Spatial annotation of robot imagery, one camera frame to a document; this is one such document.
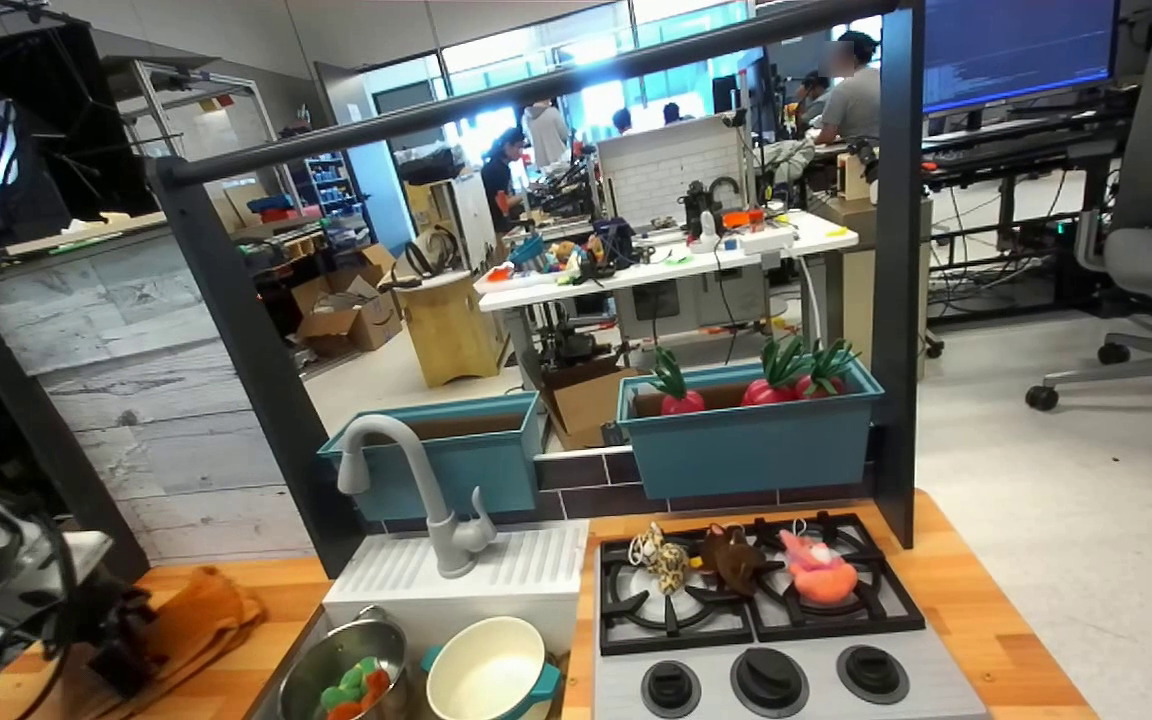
pot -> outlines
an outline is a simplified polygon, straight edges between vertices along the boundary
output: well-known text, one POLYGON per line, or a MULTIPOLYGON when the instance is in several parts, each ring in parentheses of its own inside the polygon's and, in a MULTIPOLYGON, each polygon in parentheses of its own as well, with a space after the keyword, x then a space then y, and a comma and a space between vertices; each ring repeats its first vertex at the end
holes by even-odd
POLYGON ((423 695, 440 720, 545 715, 559 673, 545 663, 545 638, 515 616, 455 632, 426 667, 423 695))
POLYGON ((295 657, 278 684, 284 720, 317 720, 319 692, 332 688, 353 663, 372 657, 389 678, 378 707, 362 720, 411 720, 421 715, 421 692, 411 688, 408 640, 378 610, 366 610, 358 619, 332 630, 307 654, 295 657))

metal rack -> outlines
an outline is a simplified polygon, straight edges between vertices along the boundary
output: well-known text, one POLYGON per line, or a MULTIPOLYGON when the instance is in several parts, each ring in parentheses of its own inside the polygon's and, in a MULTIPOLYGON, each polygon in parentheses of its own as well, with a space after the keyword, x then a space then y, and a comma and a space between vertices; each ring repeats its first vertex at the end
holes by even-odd
POLYGON ((319 486, 317 448, 324 444, 324 426, 307 405, 301 373, 291 357, 278 350, 272 326, 256 303, 234 303, 249 288, 249 273, 240 254, 224 239, 224 230, 205 197, 207 182, 288 164, 317 153, 337 153, 366 140, 389 140, 411 130, 433 130, 455 118, 471 118, 494 110, 500 99, 524 95, 563 95, 596 80, 612 75, 645 75, 661 68, 676 68, 687 60, 760 49, 783 38, 847 25, 861 16, 885 11, 885 170, 878 170, 878 230, 885 246, 875 254, 875 378, 888 388, 875 432, 872 432, 872 476, 866 489, 885 509, 891 531, 911 543, 911 502, 915 502, 915 273, 919 273, 919 95, 925 95, 925 0, 804 0, 783 4, 776 11, 760 11, 756 21, 728 25, 716 33, 698 33, 670 43, 652 43, 640 51, 623 51, 602 64, 563 68, 547 75, 533 75, 519 83, 421 106, 389 118, 372 118, 358 126, 317 130, 278 143, 229 153, 210 159, 146 159, 146 176, 158 193, 158 204, 178 235, 182 262, 205 288, 210 321, 234 359, 234 373, 253 396, 260 427, 276 448, 288 492, 317 537, 317 550, 337 574, 355 550, 355 521, 339 502, 332 502, 327 486, 319 486))

toy stove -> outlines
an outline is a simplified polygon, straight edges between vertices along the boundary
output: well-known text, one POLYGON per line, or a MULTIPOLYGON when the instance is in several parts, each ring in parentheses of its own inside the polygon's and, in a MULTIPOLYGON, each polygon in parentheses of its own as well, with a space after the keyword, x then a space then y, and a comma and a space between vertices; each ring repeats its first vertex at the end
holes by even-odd
MULTIPOLYGON (((663 537, 681 566, 706 531, 663 537)), ((601 550, 596 715, 988 715, 861 518, 747 524, 742 593, 713 569, 661 582, 645 550, 601 550), (810 610, 783 569, 781 531, 810 537, 856 569, 856 589, 810 610)))

person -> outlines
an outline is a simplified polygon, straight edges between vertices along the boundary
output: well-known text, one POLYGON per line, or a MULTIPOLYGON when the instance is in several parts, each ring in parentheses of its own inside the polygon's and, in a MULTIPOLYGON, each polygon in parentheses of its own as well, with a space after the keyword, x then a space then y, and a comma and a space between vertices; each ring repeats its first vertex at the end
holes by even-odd
POLYGON ((838 83, 825 95, 821 143, 878 147, 878 71, 866 68, 878 43, 865 33, 842 33, 833 49, 826 71, 838 83))
POLYGON ((559 164, 570 147, 570 130, 569 130, 563 111, 555 110, 555 99, 537 99, 527 110, 527 137, 533 137, 533 153, 537 153, 537 172, 559 164))
POLYGON ((506 235, 510 230, 519 230, 519 216, 524 216, 524 200, 510 190, 510 159, 519 159, 524 147, 527 147, 527 137, 519 130, 506 130, 494 137, 490 153, 482 158, 480 176, 482 176, 494 235, 506 235))
POLYGON ((791 106, 783 106, 783 130, 788 130, 791 140, 804 140, 807 130, 821 120, 825 92, 826 92, 826 75, 825 71, 807 71, 801 80, 801 95, 791 106))
POLYGON ((614 130, 614 137, 626 137, 626 132, 630 132, 626 110, 619 110, 619 111, 612 118, 612 130, 614 130))
POLYGON ((681 126, 681 120, 684 120, 684 110, 681 106, 663 106, 663 130, 681 126))

kitchen faucet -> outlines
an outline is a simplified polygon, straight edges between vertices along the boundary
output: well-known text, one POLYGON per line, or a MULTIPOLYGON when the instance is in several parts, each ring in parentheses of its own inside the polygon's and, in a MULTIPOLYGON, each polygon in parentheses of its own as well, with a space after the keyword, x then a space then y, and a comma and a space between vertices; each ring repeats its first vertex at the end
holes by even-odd
POLYGON ((405 420, 358 417, 343 427, 343 452, 337 469, 339 496, 362 496, 372 489, 372 471, 362 455, 366 438, 384 438, 405 452, 421 505, 423 505, 423 527, 426 527, 440 576, 455 582, 471 574, 474 558, 494 541, 490 518, 482 509, 482 489, 471 489, 474 521, 455 524, 455 518, 448 514, 442 489, 433 476, 421 438, 405 420))

